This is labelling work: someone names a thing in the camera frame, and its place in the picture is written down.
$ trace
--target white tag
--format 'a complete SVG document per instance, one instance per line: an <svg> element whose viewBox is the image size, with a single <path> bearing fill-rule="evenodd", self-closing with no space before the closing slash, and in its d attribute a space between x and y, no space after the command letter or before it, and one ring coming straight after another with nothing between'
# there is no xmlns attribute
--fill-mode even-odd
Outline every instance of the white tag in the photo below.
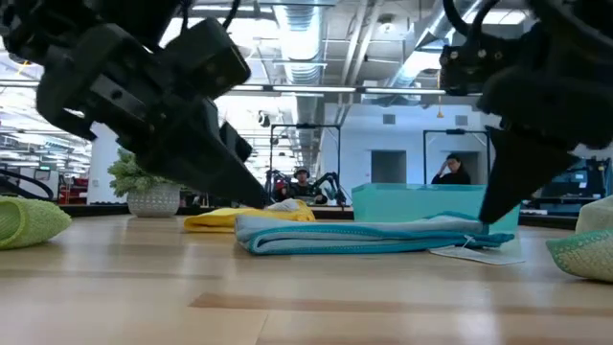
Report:
<svg viewBox="0 0 613 345"><path fill-rule="evenodd" d="M523 259L510 257L498 250L484 250L481 252L457 246L448 246L437 249L430 249L430 253L449 258L458 258L476 261L490 265L513 265L526 262Z"/></svg>

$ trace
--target blue towel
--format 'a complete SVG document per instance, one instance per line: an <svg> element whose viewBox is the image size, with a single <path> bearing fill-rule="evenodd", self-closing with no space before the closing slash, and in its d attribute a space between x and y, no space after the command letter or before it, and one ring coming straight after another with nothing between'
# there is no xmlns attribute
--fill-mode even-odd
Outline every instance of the blue towel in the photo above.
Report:
<svg viewBox="0 0 613 345"><path fill-rule="evenodd" d="M238 216L235 234L238 243L256 255L398 253L465 244L498 247L514 238L490 235L478 220L455 214L403 223L307 223Z"/></svg>

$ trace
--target wooden table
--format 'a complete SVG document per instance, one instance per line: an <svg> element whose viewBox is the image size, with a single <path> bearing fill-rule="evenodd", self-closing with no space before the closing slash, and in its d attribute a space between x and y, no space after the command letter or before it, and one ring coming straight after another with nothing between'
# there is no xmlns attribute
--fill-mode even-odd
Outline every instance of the wooden table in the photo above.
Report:
<svg viewBox="0 0 613 345"><path fill-rule="evenodd" d="M613 287L568 276L522 229L525 264L426 253L251 257L181 219L78 218L0 252L0 344L613 344Z"/></svg>

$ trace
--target green cloth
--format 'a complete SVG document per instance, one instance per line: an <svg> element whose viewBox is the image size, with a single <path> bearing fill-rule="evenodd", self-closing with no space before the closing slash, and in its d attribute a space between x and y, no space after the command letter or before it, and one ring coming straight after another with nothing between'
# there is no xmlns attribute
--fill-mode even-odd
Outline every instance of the green cloth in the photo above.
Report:
<svg viewBox="0 0 613 345"><path fill-rule="evenodd" d="M556 265L566 273L613 283L613 230L590 231L547 241Z"/></svg>
<svg viewBox="0 0 613 345"><path fill-rule="evenodd" d="M0 250L45 242L70 225L54 203L0 196Z"/></svg>

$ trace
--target woman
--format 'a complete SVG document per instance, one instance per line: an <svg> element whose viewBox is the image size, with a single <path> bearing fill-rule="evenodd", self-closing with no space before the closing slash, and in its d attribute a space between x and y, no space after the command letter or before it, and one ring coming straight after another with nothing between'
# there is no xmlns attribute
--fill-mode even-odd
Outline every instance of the woman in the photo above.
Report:
<svg viewBox="0 0 613 345"><path fill-rule="evenodd" d="M449 168L451 172L444 173L445 168ZM460 157L451 153L432 179L432 184L470 184L470 175L464 169Z"/></svg>

